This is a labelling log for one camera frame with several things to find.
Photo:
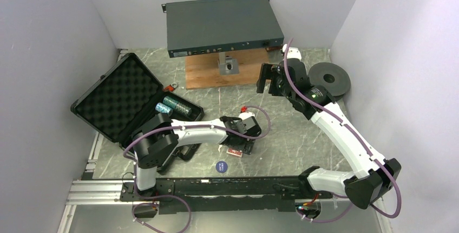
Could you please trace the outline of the red playing card deck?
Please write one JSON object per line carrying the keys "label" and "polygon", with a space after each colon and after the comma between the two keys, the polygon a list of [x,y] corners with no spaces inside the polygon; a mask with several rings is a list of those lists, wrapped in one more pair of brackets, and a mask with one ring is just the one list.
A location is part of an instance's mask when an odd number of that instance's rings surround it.
{"label": "red playing card deck", "polygon": [[234,149],[231,149],[231,148],[227,149],[227,154],[230,154],[232,156],[236,156],[236,157],[239,157],[239,158],[241,158],[243,156],[243,152],[242,151],[234,150]]}

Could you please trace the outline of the green blue chip stack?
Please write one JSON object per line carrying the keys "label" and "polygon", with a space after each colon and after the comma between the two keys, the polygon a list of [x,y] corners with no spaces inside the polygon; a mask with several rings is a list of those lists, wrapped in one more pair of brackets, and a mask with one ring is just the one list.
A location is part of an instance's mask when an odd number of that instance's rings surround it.
{"label": "green blue chip stack", "polygon": [[179,102],[170,96],[165,96],[162,100],[162,103],[171,109],[176,109]]}

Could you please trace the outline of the white blue chip stack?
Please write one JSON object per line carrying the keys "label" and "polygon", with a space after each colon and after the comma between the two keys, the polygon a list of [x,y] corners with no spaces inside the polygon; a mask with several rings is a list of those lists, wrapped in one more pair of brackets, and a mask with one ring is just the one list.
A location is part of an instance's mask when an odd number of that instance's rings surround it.
{"label": "white blue chip stack", "polygon": [[171,116],[172,113],[173,113],[173,109],[167,105],[165,105],[164,103],[157,103],[155,105],[155,110],[159,113],[165,113],[167,114],[168,116]]}

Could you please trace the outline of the black poker set case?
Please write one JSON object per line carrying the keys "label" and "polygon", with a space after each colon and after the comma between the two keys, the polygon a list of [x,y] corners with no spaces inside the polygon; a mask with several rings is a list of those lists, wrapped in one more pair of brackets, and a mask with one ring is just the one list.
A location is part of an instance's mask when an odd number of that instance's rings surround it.
{"label": "black poker set case", "polygon": [[166,91],[136,54],[127,53],[70,110],[109,141],[125,148],[132,142],[134,131],[158,114],[155,106],[165,97],[191,109],[188,114],[173,111],[172,119],[200,121],[205,116],[201,106]]}

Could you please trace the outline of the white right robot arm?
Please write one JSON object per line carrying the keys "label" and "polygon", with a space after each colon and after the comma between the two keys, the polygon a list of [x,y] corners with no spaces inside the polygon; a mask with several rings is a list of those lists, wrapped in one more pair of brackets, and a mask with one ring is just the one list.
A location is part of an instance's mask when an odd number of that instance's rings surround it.
{"label": "white right robot arm", "polygon": [[298,190],[303,197],[327,191],[346,196],[356,207],[367,209],[395,186],[401,170],[397,159],[385,158],[362,138],[327,87],[310,81],[299,59],[263,63],[257,93],[263,93],[267,80],[271,82],[269,94],[287,98],[295,110],[329,137],[352,169],[338,172],[310,167],[299,176]]}

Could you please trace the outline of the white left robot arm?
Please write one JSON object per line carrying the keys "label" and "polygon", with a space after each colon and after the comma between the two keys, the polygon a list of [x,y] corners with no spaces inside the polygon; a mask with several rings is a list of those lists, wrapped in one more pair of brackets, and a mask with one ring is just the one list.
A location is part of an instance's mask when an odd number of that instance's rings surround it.
{"label": "white left robot arm", "polygon": [[208,143],[249,153],[261,134],[252,113],[209,121],[180,121],[160,113],[131,134],[136,161],[134,193],[141,200],[151,199],[156,191],[157,169],[181,146]]}

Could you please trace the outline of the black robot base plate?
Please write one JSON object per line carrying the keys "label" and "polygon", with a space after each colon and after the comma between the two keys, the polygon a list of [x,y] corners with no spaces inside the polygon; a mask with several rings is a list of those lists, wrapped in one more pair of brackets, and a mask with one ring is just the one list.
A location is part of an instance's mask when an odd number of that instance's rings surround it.
{"label": "black robot base plate", "polygon": [[294,212],[303,202],[319,204],[323,199],[331,199],[332,195],[304,187],[297,176],[158,178],[155,188],[144,190],[140,195],[135,194],[132,182],[122,183],[120,201],[141,202],[150,197],[156,198],[159,213],[165,215],[187,210],[175,197],[185,200],[193,212]]}

